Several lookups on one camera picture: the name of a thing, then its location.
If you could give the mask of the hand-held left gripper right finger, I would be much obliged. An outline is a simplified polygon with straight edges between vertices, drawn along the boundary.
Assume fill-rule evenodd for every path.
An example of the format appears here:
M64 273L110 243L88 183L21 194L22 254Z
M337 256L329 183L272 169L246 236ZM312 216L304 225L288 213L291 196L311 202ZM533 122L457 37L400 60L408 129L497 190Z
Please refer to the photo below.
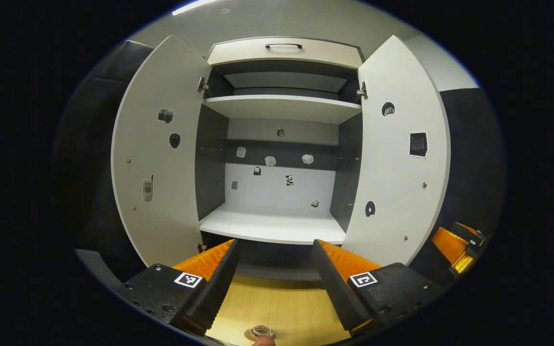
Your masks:
M402 263L381 266L321 239L312 245L312 258L341 325L352 337L393 327L443 291Z

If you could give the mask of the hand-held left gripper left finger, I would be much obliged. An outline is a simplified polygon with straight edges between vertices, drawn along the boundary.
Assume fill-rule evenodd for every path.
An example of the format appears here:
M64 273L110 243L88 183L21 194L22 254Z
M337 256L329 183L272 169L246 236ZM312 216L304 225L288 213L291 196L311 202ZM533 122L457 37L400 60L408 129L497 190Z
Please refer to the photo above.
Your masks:
M178 265L156 263L116 287L138 309L174 328L205 335L228 293L239 262L230 239Z

